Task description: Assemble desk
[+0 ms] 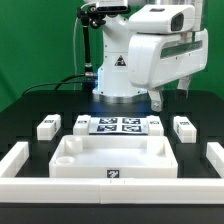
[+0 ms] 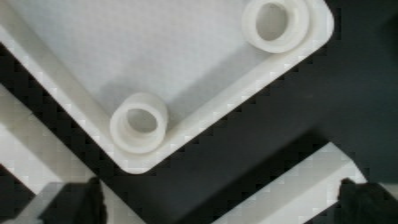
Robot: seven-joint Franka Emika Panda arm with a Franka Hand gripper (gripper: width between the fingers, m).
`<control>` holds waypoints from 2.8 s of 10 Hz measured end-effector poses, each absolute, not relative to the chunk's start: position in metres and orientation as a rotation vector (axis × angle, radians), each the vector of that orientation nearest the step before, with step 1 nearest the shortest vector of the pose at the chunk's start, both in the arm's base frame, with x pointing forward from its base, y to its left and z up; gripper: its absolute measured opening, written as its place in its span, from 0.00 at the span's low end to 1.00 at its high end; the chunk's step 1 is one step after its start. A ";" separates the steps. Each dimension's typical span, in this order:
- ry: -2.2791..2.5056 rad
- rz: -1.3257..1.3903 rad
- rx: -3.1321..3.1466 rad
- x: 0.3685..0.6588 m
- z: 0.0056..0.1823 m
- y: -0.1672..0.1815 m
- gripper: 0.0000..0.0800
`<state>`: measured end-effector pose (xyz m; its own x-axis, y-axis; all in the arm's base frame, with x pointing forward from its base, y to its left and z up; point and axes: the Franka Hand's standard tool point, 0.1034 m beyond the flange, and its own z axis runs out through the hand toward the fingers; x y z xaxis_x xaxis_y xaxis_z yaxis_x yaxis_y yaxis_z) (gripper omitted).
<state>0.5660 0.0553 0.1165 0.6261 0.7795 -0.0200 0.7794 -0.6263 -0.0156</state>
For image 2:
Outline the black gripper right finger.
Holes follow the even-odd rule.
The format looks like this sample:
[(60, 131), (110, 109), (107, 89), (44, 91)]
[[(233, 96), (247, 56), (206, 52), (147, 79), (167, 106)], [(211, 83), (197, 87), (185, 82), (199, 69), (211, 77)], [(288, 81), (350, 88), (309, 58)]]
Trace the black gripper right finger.
[(398, 198), (378, 183), (341, 180), (336, 224), (398, 224)]

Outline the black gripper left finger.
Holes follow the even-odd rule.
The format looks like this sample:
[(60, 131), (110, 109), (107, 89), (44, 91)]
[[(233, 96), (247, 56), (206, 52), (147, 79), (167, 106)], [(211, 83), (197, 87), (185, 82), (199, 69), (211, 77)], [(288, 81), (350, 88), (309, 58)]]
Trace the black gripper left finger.
[(99, 179), (67, 183), (39, 214), (43, 224), (107, 224), (107, 206)]

